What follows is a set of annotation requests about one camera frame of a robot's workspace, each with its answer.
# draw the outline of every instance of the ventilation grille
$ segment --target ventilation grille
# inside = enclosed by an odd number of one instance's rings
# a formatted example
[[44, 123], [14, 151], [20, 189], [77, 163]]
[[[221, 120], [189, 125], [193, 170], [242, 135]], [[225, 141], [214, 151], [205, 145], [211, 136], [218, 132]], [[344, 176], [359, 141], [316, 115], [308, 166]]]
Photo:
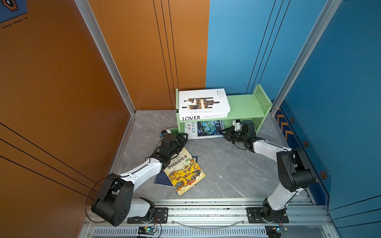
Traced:
[[[118, 228], [118, 227], [97, 227], [94, 230], [93, 236], [125, 236], [136, 237], [137, 227], [133, 228]], [[247, 226], [233, 227], [226, 230], [205, 229], [205, 230], [189, 230], [182, 227], [163, 227], [163, 232], [160, 237], [268, 237], [264, 226]]]

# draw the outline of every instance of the aluminum frame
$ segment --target aluminum frame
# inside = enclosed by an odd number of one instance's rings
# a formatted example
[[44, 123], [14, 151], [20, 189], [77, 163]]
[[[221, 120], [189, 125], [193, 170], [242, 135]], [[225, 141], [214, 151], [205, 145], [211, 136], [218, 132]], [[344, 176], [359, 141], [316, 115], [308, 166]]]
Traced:
[[328, 0], [325, 3], [323, 10], [317, 18], [314, 27], [312, 28], [306, 42], [302, 47], [302, 50], [300, 51], [294, 65], [292, 66], [282, 87], [280, 88], [277, 97], [275, 98], [272, 109], [270, 111], [271, 115], [275, 115], [283, 100], [286, 98], [286, 95], [288, 94], [289, 90], [294, 84], [300, 71], [304, 67], [306, 61], [308, 60], [308, 57], [314, 50], [328, 23], [331, 21], [341, 1], [342, 0]]
[[[169, 199], [154, 200], [156, 207], [168, 208], [168, 223], [162, 224], [163, 229], [183, 229], [184, 225], [213, 227], [229, 226], [237, 223], [234, 228], [252, 229], [260, 228], [264, 224], [250, 224], [247, 219], [247, 207], [261, 207], [264, 198], [229, 198], [229, 199]], [[334, 238], [339, 238], [336, 228], [324, 206], [312, 205], [309, 198], [295, 197], [288, 205], [287, 209], [290, 226], [300, 225], [321, 225], [326, 233]], [[91, 219], [101, 221], [102, 219], [94, 213], [89, 213]], [[113, 229], [132, 229], [136, 224], [123, 222]], [[94, 224], [89, 220], [83, 225], [80, 238], [93, 236], [96, 229], [109, 229], [110, 224]]]
[[82, 18], [84, 19], [87, 28], [89, 29], [91, 36], [94, 39], [95, 44], [98, 47], [99, 52], [101, 53], [101, 56], [103, 58], [103, 61], [105, 62], [112, 79], [115, 82], [115, 85], [117, 86], [120, 95], [122, 96], [122, 99], [130, 112], [131, 116], [134, 116], [136, 113], [134, 104], [132, 103], [131, 97], [128, 94], [126, 85], [123, 82], [123, 79], [120, 75], [120, 72], [118, 70], [118, 67], [114, 61], [114, 58], [111, 55], [110, 49], [107, 46], [106, 40], [103, 37], [101, 28], [98, 25], [98, 22], [94, 16], [93, 11], [91, 10], [90, 4], [87, 0], [74, 0], [77, 4], [77, 7], [79, 9], [79, 12], [82, 15]]

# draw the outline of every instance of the colorful illustrated book cover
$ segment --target colorful illustrated book cover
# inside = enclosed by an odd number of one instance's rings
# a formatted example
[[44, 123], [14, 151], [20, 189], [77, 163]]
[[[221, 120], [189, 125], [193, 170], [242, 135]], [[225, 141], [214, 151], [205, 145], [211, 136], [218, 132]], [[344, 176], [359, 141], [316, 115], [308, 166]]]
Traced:
[[[196, 160], [196, 163], [197, 163], [198, 156], [194, 156], [193, 155], [192, 157], [193, 157], [193, 159]], [[173, 188], [173, 184], [169, 180], [168, 176], [164, 173], [164, 171], [162, 171], [158, 175], [156, 175], [154, 184], [163, 185], [163, 186], [166, 186], [166, 187]]]
[[192, 158], [185, 148], [175, 159], [172, 159], [164, 172], [179, 195], [188, 191], [206, 176], [196, 160]]
[[188, 139], [223, 137], [219, 132], [225, 129], [223, 121], [194, 121], [184, 123]]

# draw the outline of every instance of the wall panel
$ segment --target wall panel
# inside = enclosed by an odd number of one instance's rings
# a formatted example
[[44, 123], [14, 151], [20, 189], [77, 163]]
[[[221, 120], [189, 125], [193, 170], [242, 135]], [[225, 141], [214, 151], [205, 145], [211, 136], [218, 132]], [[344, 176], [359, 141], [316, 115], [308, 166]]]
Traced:
[[[130, 115], [75, 2], [27, 1], [27, 10], [0, 25], [0, 138], [84, 185], [3, 141], [0, 155], [87, 194], [108, 174]], [[4, 158], [0, 188], [2, 236], [78, 235], [84, 195]]]

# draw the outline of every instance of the clear plastic tube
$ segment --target clear plastic tube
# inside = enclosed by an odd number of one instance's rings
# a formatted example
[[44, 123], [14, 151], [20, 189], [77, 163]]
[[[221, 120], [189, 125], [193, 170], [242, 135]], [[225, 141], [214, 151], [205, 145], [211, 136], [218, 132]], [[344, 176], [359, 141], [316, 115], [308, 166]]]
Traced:
[[187, 229], [190, 229], [190, 230], [207, 230], [207, 229], [217, 229], [217, 230], [227, 230], [227, 229], [230, 229], [232, 227], [235, 227], [237, 224], [241, 223], [242, 221], [244, 220], [240, 220], [236, 223], [233, 223], [231, 225], [227, 225], [227, 226], [221, 226], [221, 227], [195, 227], [195, 226], [191, 226], [191, 225], [184, 225], [184, 224], [181, 224], [180, 222], [177, 222], [175, 220], [172, 220], [174, 223], [177, 223], [181, 226], [184, 226], [185, 228]]

